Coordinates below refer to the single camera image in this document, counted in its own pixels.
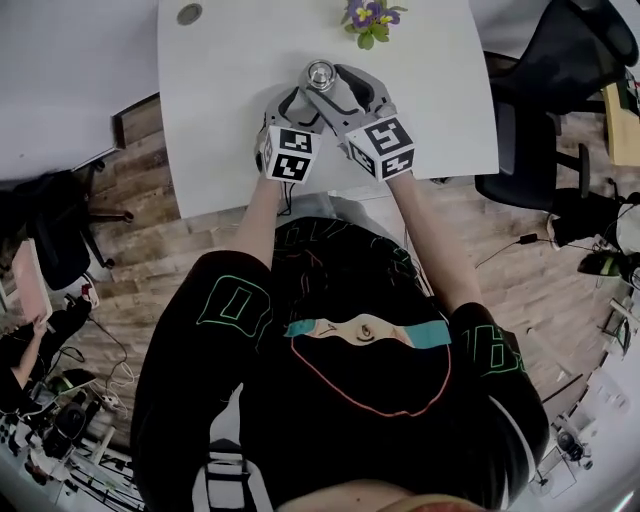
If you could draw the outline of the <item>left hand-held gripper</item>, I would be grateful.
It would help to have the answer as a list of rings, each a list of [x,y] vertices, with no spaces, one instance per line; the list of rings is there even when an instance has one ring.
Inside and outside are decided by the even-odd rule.
[[[319,154],[325,120],[310,105],[289,109],[299,87],[290,87],[268,103],[254,148],[258,171],[268,179],[304,184]]]

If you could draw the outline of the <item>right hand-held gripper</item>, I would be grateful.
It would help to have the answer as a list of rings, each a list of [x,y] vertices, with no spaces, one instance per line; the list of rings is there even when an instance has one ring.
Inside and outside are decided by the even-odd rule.
[[[345,110],[329,95],[305,88],[307,99],[332,128],[347,158],[378,182],[411,172],[415,143],[398,116],[386,86],[366,71],[336,64],[338,76],[362,108]]]

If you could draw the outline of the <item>person's left forearm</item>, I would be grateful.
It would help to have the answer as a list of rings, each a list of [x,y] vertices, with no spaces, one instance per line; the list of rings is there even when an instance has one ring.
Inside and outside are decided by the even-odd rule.
[[[277,181],[261,176],[227,250],[248,254],[271,268],[281,200]]]

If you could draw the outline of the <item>person's right forearm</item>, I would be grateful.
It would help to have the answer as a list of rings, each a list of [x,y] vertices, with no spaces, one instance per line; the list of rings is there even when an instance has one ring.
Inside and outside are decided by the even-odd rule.
[[[403,173],[387,181],[426,280],[447,313],[481,304],[477,273],[453,228],[436,212],[418,181]]]

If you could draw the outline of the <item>purple flower plant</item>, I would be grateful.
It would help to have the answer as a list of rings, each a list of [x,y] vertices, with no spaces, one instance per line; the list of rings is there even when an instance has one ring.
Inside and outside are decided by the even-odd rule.
[[[391,0],[346,0],[340,25],[355,37],[357,47],[371,50],[377,42],[390,41],[390,30],[401,22],[408,9]]]

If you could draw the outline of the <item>person's grey trousers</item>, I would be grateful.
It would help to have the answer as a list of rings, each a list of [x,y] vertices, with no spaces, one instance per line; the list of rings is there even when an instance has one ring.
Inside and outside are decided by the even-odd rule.
[[[277,227],[304,217],[342,220],[398,243],[398,239],[371,218],[358,201],[330,196],[328,193],[318,193],[294,197],[291,206],[292,212],[289,215],[283,215],[277,219]]]

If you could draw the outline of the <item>black office chair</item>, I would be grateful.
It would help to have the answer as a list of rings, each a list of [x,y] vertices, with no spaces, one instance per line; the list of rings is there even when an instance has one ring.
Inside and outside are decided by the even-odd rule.
[[[0,245],[22,229],[35,242],[44,281],[53,291],[62,290],[87,273],[90,258],[107,269],[114,261],[103,257],[90,226],[134,220],[129,211],[92,213],[89,199],[93,179],[105,163],[89,164],[85,180],[72,170],[45,174],[17,185],[0,188]]]
[[[497,130],[499,170],[476,176],[476,190],[502,204],[548,212],[558,168],[590,192],[590,156],[557,149],[560,119],[593,112],[590,99],[625,77],[640,57],[636,39],[610,0],[551,0],[518,59],[486,53]]]

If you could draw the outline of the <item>person's black printed t-shirt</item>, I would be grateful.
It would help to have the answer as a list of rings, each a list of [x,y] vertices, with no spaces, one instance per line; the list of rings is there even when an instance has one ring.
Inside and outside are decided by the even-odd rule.
[[[276,230],[271,268],[236,251],[194,264],[150,341],[131,427],[150,512],[279,507],[365,479],[501,507],[548,441],[486,308],[443,313],[396,243],[314,217]]]

